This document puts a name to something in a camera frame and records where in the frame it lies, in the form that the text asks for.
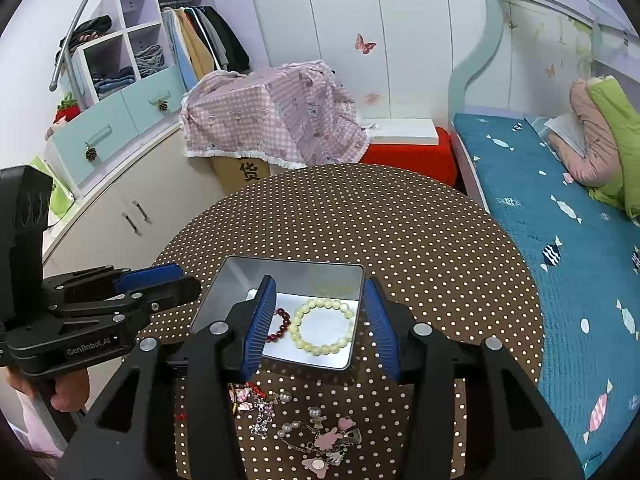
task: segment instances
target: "brown polka dot tablecloth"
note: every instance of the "brown polka dot tablecloth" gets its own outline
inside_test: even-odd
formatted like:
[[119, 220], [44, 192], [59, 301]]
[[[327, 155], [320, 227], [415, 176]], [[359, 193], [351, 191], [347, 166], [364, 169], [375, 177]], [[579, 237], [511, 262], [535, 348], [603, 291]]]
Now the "brown polka dot tablecloth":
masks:
[[[537, 382], [542, 362], [542, 316], [538, 293], [524, 260], [498, 224], [475, 202], [428, 177], [386, 166], [343, 164], [287, 171], [247, 186], [221, 200], [187, 225], [160, 254], [157, 264], [175, 262], [200, 279], [206, 291], [226, 256], [351, 262], [377, 276], [390, 300], [410, 306], [453, 339], [478, 344], [499, 337], [529, 377]], [[175, 342], [187, 336], [199, 302], [153, 316], [140, 337]], [[257, 412], [236, 417], [244, 466], [250, 480], [316, 480], [277, 437], [282, 424], [309, 422], [307, 409], [353, 419], [362, 442], [326, 478], [394, 477], [412, 398], [411, 386], [397, 386], [378, 361], [368, 322], [358, 329], [356, 382], [336, 386], [259, 370], [252, 379], [265, 393], [292, 393], [274, 406], [267, 437], [249, 426]], [[178, 385], [178, 410], [184, 386]], [[464, 383], [456, 381], [456, 431], [452, 478], [465, 463]], [[187, 421], [176, 424], [178, 473], [189, 478]], [[292, 441], [311, 440], [293, 430]]]

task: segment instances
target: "butterfly decal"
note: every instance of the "butterfly decal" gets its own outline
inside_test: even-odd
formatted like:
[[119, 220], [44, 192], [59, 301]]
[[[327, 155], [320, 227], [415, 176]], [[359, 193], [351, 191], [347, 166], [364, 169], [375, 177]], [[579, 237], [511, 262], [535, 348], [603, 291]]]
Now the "butterfly decal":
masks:
[[375, 43], [365, 43], [361, 34], [356, 38], [356, 50], [361, 50], [363, 54], [368, 54], [376, 46]]
[[382, 97], [382, 95], [377, 94], [375, 92], [370, 92], [367, 95], [364, 96], [364, 101], [369, 104], [369, 105], [374, 105], [376, 104], [378, 101], [380, 101], [380, 98]]

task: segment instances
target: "bed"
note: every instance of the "bed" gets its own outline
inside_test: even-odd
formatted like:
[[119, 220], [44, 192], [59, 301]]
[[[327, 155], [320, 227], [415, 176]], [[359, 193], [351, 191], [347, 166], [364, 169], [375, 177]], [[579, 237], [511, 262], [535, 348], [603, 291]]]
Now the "bed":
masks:
[[469, 195], [511, 235], [538, 286], [540, 391], [582, 462], [597, 466], [640, 404], [640, 276], [632, 258], [640, 224], [572, 182], [524, 119], [457, 114], [454, 126]]

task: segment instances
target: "cabinet handle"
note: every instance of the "cabinet handle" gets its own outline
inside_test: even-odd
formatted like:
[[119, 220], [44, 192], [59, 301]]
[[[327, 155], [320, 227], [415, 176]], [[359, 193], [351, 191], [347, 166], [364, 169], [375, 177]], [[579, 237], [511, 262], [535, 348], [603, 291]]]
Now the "cabinet handle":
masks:
[[113, 133], [113, 129], [110, 124], [107, 124], [104, 128], [100, 129], [96, 134], [93, 134], [89, 137], [84, 145], [86, 146], [86, 152], [84, 153], [84, 158], [89, 162], [93, 162], [96, 158], [98, 158], [98, 150], [95, 149], [95, 144], [100, 142], [104, 137], [111, 135]]
[[160, 96], [158, 99], [150, 100], [149, 104], [157, 106], [158, 110], [160, 110], [161, 112], [165, 112], [169, 108], [169, 103], [167, 102], [167, 99], [170, 99], [170, 98], [171, 98], [171, 92], [167, 92], [163, 96]]
[[129, 218], [129, 215], [126, 214], [125, 212], [122, 213], [123, 218], [129, 222], [129, 225], [131, 226], [131, 228], [133, 229], [133, 232], [135, 232], [135, 234], [139, 235], [140, 231], [138, 231], [138, 228], [136, 227], [136, 225], [133, 223], [133, 220], [131, 218]]
[[149, 222], [149, 217], [146, 215], [145, 210], [142, 209], [140, 202], [138, 202], [137, 200], [134, 200], [132, 203], [134, 206], [138, 208], [138, 211], [140, 211], [140, 213], [142, 214], [142, 218], [145, 219], [145, 222]]

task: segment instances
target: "metal tray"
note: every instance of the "metal tray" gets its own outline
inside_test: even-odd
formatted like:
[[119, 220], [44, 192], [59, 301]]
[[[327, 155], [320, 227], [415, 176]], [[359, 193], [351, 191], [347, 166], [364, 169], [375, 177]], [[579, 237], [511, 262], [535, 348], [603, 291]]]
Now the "metal tray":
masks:
[[[365, 280], [362, 266], [228, 256], [193, 318], [191, 331], [198, 332], [214, 321], [225, 319], [234, 304], [255, 295], [265, 274], [276, 281], [276, 307], [283, 308], [292, 317], [309, 298], [328, 298], [347, 303], [356, 313], [354, 322], [358, 325]], [[276, 332], [281, 323], [282, 318], [274, 316], [271, 333]], [[315, 308], [305, 316], [301, 327], [304, 340], [320, 346], [344, 336], [348, 322], [336, 310]], [[315, 357], [296, 348], [289, 334], [278, 342], [267, 343], [263, 353], [278, 361], [328, 370], [346, 370], [352, 354], [353, 343], [337, 354]]]

